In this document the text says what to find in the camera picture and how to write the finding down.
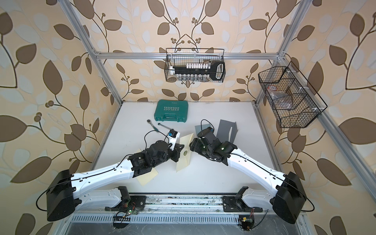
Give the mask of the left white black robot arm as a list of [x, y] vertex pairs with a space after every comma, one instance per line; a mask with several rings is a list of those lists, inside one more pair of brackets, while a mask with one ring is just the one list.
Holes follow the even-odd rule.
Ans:
[[84, 173], [73, 174], [68, 169], [57, 174], [46, 190], [47, 220], [61, 220], [84, 204], [84, 195], [108, 184], [136, 178], [168, 161], [177, 162], [185, 146], [157, 141], [149, 148], [128, 155], [119, 163]]

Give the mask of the yellow envelope red seal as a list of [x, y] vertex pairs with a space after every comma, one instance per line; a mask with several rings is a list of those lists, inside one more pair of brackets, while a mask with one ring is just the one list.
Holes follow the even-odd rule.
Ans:
[[141, 186], [145, 186], [151, 180], [153, 180], [157, 175], [158, 175], [158, 171], [155, 168], [152, 168], [151, 172], [137, 176], [136, 179], [141, 184]]

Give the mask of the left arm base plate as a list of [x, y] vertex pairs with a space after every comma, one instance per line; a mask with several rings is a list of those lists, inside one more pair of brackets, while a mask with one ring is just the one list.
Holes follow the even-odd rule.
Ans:
[[126, 186], [119, 186], [116, 188], [121, 194], [120, 202], [116, 203], [113, 207], [105, 207], [105, 211], [126, 211], [137, 210], [143, 211], [146, 206], [146, 196], [136, 195], [130, 196]]

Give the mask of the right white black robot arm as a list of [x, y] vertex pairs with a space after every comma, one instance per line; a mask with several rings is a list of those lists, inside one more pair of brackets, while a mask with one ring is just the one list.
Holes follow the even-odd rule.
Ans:
[[301, 179], [293, 172], [284, 174], [254, 160], [236, 145], [221, 142], [208, 127], [190, 143], [190, 150], [208, 160], [221, 162], [251, 177], [267, 193], [258, 194], [245, 190], [240, 200], [248, 207], [273, 210], [282, 220], [295, 224], [307, 201]]

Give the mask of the yellow envelope green seal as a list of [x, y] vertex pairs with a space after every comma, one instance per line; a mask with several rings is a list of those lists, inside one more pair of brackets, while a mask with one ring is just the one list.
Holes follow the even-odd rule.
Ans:
[[179, 160], [176, 164], [176, 172], [186, 168], [191, 161], [191, 150], [190, 150], [190, 143], [193, 141], [194, 134], [191, 133], [189, 135], [183, 136], [179, 140], [179, 144], [184, 145], [184, 148], [180, 152]]

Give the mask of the light blue envelope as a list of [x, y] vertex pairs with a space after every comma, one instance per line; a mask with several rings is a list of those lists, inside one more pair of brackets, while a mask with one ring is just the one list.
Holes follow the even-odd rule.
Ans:
[[210, 124], [202, 124], [202, 125], [196, 125], [195, 126], [195, 133], [198, 135], [202, 130], [205, 130], [206, 128], [213, 128]]

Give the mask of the dark grey envelope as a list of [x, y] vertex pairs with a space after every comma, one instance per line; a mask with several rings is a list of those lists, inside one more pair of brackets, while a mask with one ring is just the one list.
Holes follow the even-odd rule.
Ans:
[[221, 119], [217, 130], [217, 138], [221, 142], [228, 141], [235, 143], [235, 139], [238, 133], [238, 127], [236, 122], [231, 122]]

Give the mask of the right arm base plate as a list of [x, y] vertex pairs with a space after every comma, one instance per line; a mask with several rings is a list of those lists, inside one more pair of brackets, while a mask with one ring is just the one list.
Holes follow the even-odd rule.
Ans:
[[263, 212], [262, 208], [249, 207], [242, 200], [242, 196], [248, 187], [242, 187], [235, 196], [223, 196], [222, 205], [224, 212]]

